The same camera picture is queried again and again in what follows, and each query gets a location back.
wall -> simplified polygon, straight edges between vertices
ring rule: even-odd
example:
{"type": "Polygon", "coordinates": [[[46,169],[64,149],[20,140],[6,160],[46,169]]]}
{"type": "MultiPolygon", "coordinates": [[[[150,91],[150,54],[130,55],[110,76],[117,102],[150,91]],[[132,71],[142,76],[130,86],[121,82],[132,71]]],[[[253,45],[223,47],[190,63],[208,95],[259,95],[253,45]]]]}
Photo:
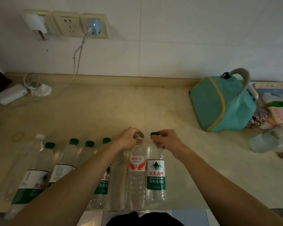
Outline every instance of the wall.
{"type": "Polygon", "coordinates": [[[25,8],[106,14],[111,39],[88,40],[79,74],[283,81],[283,0],[0,0],[0,69],[71,74],[81,38],[37,41],[25,8]]]}

person's left hand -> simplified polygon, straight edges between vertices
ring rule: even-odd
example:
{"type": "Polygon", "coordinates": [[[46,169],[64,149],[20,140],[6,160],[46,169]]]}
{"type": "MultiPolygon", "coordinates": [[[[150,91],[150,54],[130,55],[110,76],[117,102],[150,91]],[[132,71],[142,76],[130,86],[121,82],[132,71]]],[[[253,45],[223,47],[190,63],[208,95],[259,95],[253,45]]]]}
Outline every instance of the person's left hand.
{"type": "Polygon", "coordinates": [[[129,150],[133,148],[137,140],[134,139],[136,137],[144,137],[144,134],[137,128],[129,127],[123,130],[117,138],[111,141],[112,145],[115,145],[119,150],[129,150]]]}

electrical socket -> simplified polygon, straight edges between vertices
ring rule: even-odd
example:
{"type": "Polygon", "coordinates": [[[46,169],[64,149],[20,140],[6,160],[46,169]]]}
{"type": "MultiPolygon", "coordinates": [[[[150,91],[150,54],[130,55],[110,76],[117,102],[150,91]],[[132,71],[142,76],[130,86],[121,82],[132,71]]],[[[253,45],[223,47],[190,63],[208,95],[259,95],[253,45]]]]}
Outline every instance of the electrical socket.
{"type": "Polygon", "coordinates": [[[23,13],[37,14],[37,15],[41,16],[45,21],[45,27],[47,28],[48,33],[51,34],[51,35],[59,36],[57,26],[56,26],[56,24],[53,20],[53,16],[51,15],[51,13],[49,11],[25,9],[25,10],[23,10],[23,13]]]}
{"type": "Polygon", "coordinates": [[[53,16],[60,28],[62,35],[71,37],[84,37],[77,13],[53,12],[53,16]]]}
{"type": "Polygon", "coordinates": [[[90,18],[97,18],[101,21],[102,26],[101,26],[99,35],[98,36],[89,36],[89,38],[92,38],[92,39],[97,39],[97,38],[109,39],[108,20],[107,20],[107,18],[104,14],[84,13],[84,14],[81,14],[80,16],[81,16],[82,25],[83,25],[83,29],[84,29],[85,34],[88,33],[86,25],[87,25],[90,18]]]}

beige countertop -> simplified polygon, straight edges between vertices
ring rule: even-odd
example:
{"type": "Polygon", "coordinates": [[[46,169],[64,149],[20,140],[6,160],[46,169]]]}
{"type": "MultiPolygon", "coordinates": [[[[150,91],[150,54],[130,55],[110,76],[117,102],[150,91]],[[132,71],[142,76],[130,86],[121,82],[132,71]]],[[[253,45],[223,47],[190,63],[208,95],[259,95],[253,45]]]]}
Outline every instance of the beige countertop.
{"type": "MultiPolygon", "coordinates": [[[[160,129],[175,129],[182,140],[212,167],[270,208],[283,208],[283,160],[274,152],[252,152],[247,140],[259,129],[207,133],[200,129],[189,99],[191,87],[148,87],[72,84],[62,90],[53,83],[47,98],[25,96],[0,106],[0,181],[12,161],[12,137],[32,140],[38,133],[62,149],[70,138],[100,145],[103,137],[114,137],[133,126],[150,138],[160,129]]],[[[207,208],[185,167],[170,152],[165,156],[168,201],[152,209],[207,208]]],[[[0,212],[10,203],[0,202],[0,212]]]]}

hand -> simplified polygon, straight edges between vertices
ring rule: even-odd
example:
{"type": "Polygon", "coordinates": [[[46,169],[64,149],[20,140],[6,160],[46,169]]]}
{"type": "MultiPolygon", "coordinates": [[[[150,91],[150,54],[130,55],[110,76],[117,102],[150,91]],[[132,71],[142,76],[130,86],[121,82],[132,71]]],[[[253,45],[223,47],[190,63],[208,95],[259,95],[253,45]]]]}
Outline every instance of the hand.
{"type": "Polygon", "coordinates": [[[162,143],[163,146],[172,152],[173,156],[180,160],[189,148],[181,141],[173,129],[163,129],[158,131],[162,136],[152,135],[151,139],[155,142],[162,143]]]}
{"type": "Polygon", "coordinates": [[[133,148],[138,140],[136,137],[144,137],[144,134],[137,128],[129,127],[123,130],[117,138],[115,138],[111,144],[114,144],[118,150],[129,150],[133,148]]]}

